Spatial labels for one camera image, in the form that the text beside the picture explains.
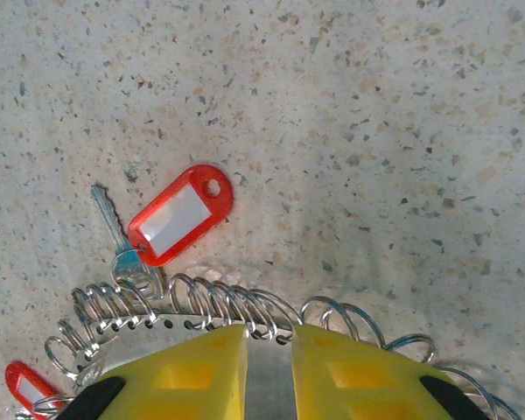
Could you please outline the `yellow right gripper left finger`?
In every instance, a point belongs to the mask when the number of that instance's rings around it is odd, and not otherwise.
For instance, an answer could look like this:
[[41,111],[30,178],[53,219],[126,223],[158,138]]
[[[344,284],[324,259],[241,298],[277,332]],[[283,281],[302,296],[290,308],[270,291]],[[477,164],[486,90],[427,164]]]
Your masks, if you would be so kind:
[[246,328],[230,325],[108,371],[65,419],[243,419]]

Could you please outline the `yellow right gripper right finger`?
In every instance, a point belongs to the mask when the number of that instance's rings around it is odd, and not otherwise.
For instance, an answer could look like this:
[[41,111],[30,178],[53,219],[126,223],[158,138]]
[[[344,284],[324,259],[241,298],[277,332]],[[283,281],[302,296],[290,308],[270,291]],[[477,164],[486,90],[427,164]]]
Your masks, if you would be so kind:
[[439,369],[314,325],[291,343],[300,419],[484,419]]

